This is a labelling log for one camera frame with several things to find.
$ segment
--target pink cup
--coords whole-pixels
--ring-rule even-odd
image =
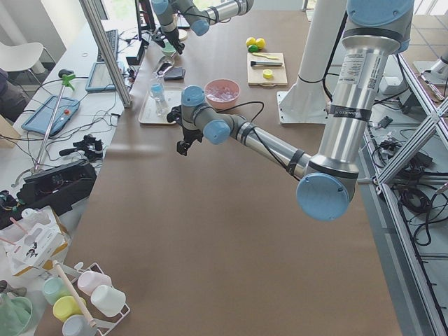
[[[100,285],[112,286],[109,275],[93,271],[85,271],[78,278],[78,288],[85,294],[91,296],[96,287]]]

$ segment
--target cutting board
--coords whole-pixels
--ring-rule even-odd
[[[270,56],[277,56],[279,59],[267,59],[265,57],[259,57],[247,53],[247,83],[249,85],[261,85],[261,86],[287,86],[288,79],[286,77],[285,60],[283,53],[281,52],[263,52],[263,54]],[[272,68],[261,66],[252,67],[251,61],[266,61],[266,62],[282,62],[282,66],[273,66]],[[264,78],[263,70],[271,69],[274,72],[272,78]]]

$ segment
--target white cup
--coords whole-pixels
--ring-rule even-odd
[[[94,336],[96,333],[97,327],[88,325],[83,315],[70,316],[62,326],[63,336]]]
[[[85,271],[78,278],[79,290],[89,296],[91,296],[95,288],[100,285],[112,286],[110,276],[103,273]]]
[[[31,225],[35,225],[37,223],[47,225],[51,223],[48,214],[41,210],[34,210],[30,208],[26,208],[24,211],[22,211],[22,218],[26,223]]]
[[[112,317],[123,309],[126,303],[126,294],[113,287],[100,285],[93,291],[90,301],[101,313]]]

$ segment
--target label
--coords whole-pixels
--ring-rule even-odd
[[[333,117],[335,118],[350,118],[369,121],[372,112],[363,108],[332,105],[329,114],[333,114]]]
[[[376,54],[369,54],[365,58],[365,64],[369,64],[371,67],[371,71],[369,73],[363,73],[363,78],[361,79],[361,83],[367,83],[365,86],[368,90],[376,91],[378,89],[378,75],[380,70],[382,56]]]
[[[357,85],[363,71],[364,61],[365,54],[345,55],[338,83]]]

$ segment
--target yellow lemon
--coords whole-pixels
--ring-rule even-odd
[[[246,40],[246,47],[252,46],[252,45],[255,44],[255,43],[256,43],[255,37],[249,37],[249,38]]]
[[[263,38],[257,38],[255,44],[257,45],[258,49],[263,49],[266,46],[266,41]]]

